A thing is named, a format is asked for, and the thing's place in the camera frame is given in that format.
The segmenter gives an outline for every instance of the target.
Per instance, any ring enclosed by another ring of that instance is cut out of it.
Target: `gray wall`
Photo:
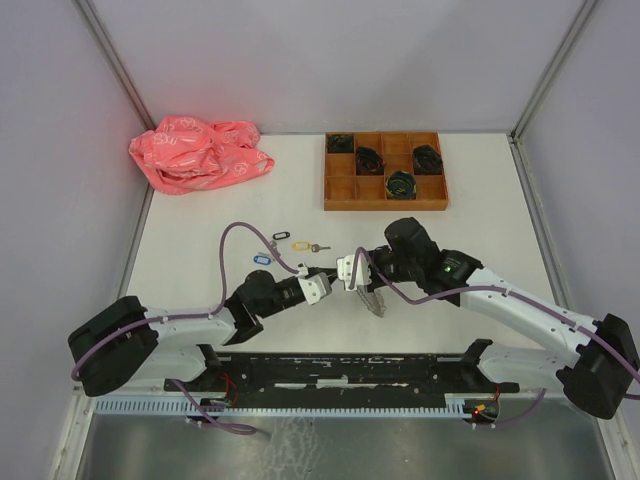
[[[639,20],[637,0],[602,2],[525,147],[577,305],[626,319],[640,347]],[[640,404],[624,411],[640,447]]]
[[[156,122],[511,130],[581,0],[94,0]]]
[[[144,182],[143,129],[68,0],[0,3],[0,477],[45,478],[69,333],[112,300]]]

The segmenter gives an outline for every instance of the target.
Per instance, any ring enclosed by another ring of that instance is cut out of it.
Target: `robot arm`
[[[368,252],[370,265],[362,256],[350,255],[338,259],[335,269],[300,265],[296,276],[280,282],[269,272],[252,272],[216,315],[210,314],[211,310],[147,310],[137,297],[118,300],[69,337],[78,362],[118,329],[141,323],[91,355],[79,372],[85,393],[104,395],[130,382],[191,381],[205,370],[219,368],[215,348],[245,342],[261,332],[261,318],[301,303],[317,303],[331,293],[336,279],[343,281],[348,291],[362,288],[373,292],[387,285],[384,277],[392,283],[415,282],[430,296],[463,289],[446,300],[494,318],[544,348],[517,349],[477,340],[470,350],[476,353],[477,368],[488,380],[563,390],[574,404],[594,416],[611,418],[615,414],[631,375],[600,345],[558,321],[553,313],[605,339],[637,369],[640,361],[623,320],[608,315],[595,322],[537,299],[473,257],[440,250],[413,218],[392,223],[385,236],[389,246]],[[492,290],[466,290],[479,286]],[[155,320],[144,324],[144,319]]]

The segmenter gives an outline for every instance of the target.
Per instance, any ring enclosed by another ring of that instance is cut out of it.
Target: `wooden tray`
[[[331,135],[353,135],[353,152],[329,153]],[[439,154],[440,142],[434,132],[330,132],[325,137],[325,210],[444,210],[449,205],[447,181],[442,175],[415,175],[411,152],[430,145]],[[385,161],[384,175],[357,175],[355,150],[373,148]],[[414,175],[417,195],[412,200],[388,199],[387,177],[397,170]]]

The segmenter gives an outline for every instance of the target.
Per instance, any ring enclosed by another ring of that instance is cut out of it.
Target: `pink plastic bag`
[[[213,190],[269,173],[275,161],[256,150],[252,123],[207,125],[192,117],[165,117],[158,128],[131,140],[129,153],[159,192]]]

